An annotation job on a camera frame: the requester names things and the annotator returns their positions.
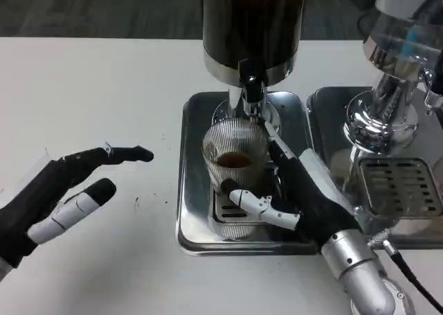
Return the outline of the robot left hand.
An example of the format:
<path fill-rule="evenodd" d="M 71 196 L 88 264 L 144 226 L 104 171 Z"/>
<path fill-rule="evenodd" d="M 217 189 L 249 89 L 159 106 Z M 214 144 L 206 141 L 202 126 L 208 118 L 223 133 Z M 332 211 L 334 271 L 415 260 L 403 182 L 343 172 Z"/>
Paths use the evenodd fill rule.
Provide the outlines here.
<path fill-rule="evenodd" d="M 45 162 L 1 208 L 1 274 L 16 269 L 40 244 L 60 236 L 116 194 L 116 185 L 108 178 L 63 201 L 69 189 L 101 165 L 148 163 L 153 159 L 153 152 L 141 146 L 106 146 Z"/>

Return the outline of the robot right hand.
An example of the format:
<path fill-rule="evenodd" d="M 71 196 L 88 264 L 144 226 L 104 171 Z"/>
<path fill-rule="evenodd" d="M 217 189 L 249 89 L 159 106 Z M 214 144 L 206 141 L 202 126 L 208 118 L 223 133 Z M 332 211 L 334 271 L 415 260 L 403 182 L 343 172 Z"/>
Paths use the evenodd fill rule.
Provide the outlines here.
<path fill-rule="evenodd" d="M 338 190 L 329 170 L 311 149 L 295 155 L 267 121 L 260 123 L 272 161 L 286 185 L 287 199 L 298 206 L 298 213 L 277 210 L 271 201 L 255 196 L 233 178 L 222 180 L 219 188 L 242 210 L 261 221 L 290 231 L 305 233 L 322 249 L 340 234 L 357 235 L 364 241 L 362 229 L 349 201 Z"/>

